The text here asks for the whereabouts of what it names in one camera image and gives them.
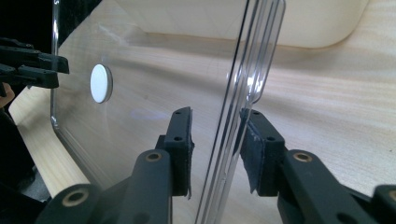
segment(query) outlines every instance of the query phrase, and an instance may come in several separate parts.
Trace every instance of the light wood grain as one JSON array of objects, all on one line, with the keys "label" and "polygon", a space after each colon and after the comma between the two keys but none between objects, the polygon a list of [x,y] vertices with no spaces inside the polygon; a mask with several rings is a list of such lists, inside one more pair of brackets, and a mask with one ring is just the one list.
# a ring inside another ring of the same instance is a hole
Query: light wood grain
[{"label": "light wood grain", "polygon": [[[254,106],[288,148],[314,152],[341,183],[368,195],[376,185],[396,184],[395,10],[394,1],[370,1],[355,32],[326,49],[278,47]],[[11,113],[51,195],[87,182],[51,129],[49,91],[25,90]],[[199,130],[193,138],[200,139]],[[223,223],[280,222],[276,199],[249,194],[241,164],[225,212]]]},{"label": "light wood grain", "polygon": [[10,112],[52,197],[67,187],[89,183],[52,130],[50,90],[25,89]]}]

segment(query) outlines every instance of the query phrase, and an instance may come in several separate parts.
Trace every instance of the clamp screw hole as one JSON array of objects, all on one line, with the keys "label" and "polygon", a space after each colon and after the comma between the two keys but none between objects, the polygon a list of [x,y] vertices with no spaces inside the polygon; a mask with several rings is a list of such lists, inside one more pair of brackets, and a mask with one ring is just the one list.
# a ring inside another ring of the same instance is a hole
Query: clamp screw hole
[{"label": "clamp screw hole", "polygon": [[146,161],[158,161],[163,157],[161,153],[153,152],[146,156]]},{"label": "clamp screw hole", "polygon": [[303,153],[303,152],[294,153],[293,157],[294,157],[294,159],[296,159],[297,161],[303,161],[303,162],[310,162],[310,161],[312,161],[312,157],[309,156],[308,154]]}]

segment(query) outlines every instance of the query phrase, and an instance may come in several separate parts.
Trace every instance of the clamp jaw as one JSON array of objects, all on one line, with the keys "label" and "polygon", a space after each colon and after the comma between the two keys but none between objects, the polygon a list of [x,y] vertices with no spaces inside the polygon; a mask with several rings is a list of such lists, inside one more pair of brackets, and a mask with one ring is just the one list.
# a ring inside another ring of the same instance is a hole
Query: clamp jaw
[{"label": "clamp jaw", "polygon": [[64,189],[35,223],[172,223],[172,197],[191,195],[191,121],[189,107],[175,111],[166,134],[138,156],[131,176],[104,191],[91,184]]},{"label": "clamp jaw", "polygon": [[[59,87],[58,72],[69,73],[66,58],[42,53],[31,44],[0,37],[0,82],[54,89]],[[6,96],[3,85],[0,85],[0,96]]]},{"label": "clamp jaw", "polygon": [[396,223],[395,185],[376,187],[373,198],[341,185],[313,153],[287,150],[259,111],[247,122],[241,157],[250,191],[277,196],[283,223]]}]

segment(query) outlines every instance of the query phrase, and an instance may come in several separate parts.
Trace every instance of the wooden table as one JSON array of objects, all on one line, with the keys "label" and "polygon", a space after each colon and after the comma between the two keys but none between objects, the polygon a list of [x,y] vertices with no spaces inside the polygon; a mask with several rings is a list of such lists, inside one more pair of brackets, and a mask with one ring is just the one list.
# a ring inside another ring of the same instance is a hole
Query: wooden table
[{"label": "wooden table", "polygon": [[[371,1],[354,33],[334,46],[278,47],[254,106],[273,122],[288,148],[316,153],[342,184],[368,195],[376,185],[396,184],[395,11],[393,1]],[[10,111],[52,196],[88,182],[51,128],[49,90],[24,90]],[[237,182],[232,203],[249,208],[244,203],[248,193]],[[243,211],[246,223],[251,214],[272,213]],[[240,216],[231,214],[228,220]]]}]

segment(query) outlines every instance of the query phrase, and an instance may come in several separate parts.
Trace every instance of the transparent plastic panel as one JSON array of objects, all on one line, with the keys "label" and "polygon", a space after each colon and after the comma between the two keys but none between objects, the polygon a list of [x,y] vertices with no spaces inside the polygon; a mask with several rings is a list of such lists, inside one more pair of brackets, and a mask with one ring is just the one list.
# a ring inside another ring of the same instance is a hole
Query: transparent plastic panel
[{"label": "transparent plastic panel", "polygon": [[51,95],[55,132],[107,189],[190,106],[191,198],[173,198],[173,220],[219,220],[245,132],[240,111],[260,98],[283,11],[277,0],[55,0],[53,52],[70,67]]}]

